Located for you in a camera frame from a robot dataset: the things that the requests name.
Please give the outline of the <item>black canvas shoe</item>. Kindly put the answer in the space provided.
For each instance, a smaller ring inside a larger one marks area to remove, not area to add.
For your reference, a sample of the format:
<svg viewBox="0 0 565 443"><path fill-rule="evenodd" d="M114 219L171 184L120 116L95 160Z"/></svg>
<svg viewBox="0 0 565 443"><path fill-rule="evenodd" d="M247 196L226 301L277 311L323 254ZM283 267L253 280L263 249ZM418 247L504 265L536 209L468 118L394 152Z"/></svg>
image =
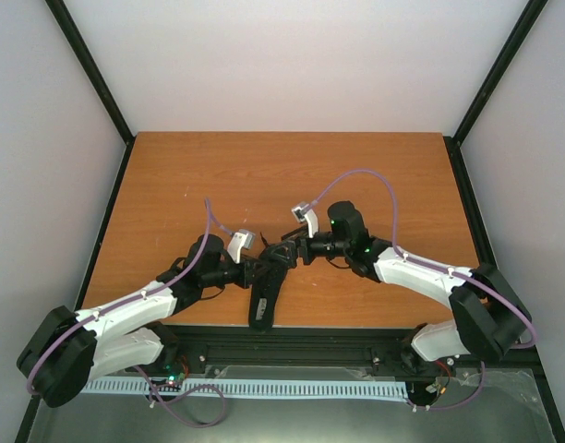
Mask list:
<svg viewBox="0 0 565 443"><path fill-rule="evenodd" d="M282 263L262 260L267 270L251 286L248 326L254 330L266 331L273 327L275 306L286 279L288 270Z"/></svg>

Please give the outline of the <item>black shoelace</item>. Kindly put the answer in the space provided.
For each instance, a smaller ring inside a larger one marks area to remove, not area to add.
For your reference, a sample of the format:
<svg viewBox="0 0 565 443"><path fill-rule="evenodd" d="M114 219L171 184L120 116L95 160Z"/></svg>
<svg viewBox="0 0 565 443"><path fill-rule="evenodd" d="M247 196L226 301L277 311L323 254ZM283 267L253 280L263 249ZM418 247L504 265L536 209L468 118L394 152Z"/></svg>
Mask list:
<svg viewBox="0 0 565 443"><path fill-rule="evenodd" d="M263 250L269 246L269 245L273 245L273 244L278 244L278 243L294 243L295 244L295 239L299 236L305 236L307 234L307 227L306 226L302 226L299 228L296 228L294 230L292 230L291 232L285 233L281 236L281 239L278 242L270 242L264 235L263 233L260 234L260 240L264 246Z"/></svg>

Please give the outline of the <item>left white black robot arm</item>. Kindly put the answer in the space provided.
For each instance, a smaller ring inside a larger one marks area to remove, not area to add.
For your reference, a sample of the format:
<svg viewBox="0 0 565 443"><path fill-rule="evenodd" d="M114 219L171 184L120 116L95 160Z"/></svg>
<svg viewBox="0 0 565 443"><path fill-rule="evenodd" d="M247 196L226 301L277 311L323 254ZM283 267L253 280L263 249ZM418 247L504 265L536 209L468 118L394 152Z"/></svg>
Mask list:
<svg viewBox="0 0 565 443"><path fill-rule="evenodd" d="M29 394L54 408L88 382L134 365L173 369L179 349L160 331L160 320L203 300L208 288L250 287L260 262L244 252L254 240L246 230L228 243L202 235L186 257L131 294L93 308L71 311L60 305L49 311L17 360Z"/></svg>

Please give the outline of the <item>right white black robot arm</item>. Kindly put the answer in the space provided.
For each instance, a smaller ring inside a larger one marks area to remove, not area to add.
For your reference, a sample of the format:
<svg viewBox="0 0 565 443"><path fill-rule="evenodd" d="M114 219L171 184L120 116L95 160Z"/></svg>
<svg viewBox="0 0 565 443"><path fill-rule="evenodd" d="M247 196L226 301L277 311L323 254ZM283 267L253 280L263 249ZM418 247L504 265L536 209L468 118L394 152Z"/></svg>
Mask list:
<svg viewBox="0 0 565 443"><path fill-rule="evenodd" d="M273 324L274 305L289 269L316 258L342 258L361 278L393 284L420 293L449 308L452 318L418 327L406 342L404 360L428 362L456 355L472 355L497 363L511 349L532 346L531 317L516 292L493 265L474 269L428 260L370 234L361 213L350 201L332 204L327 211L331 228L319 230L315 212L302 203L292 210L301 228L266 245L261 258L272 269L252 305L264 316L251 318L254 326Z"/></svg>

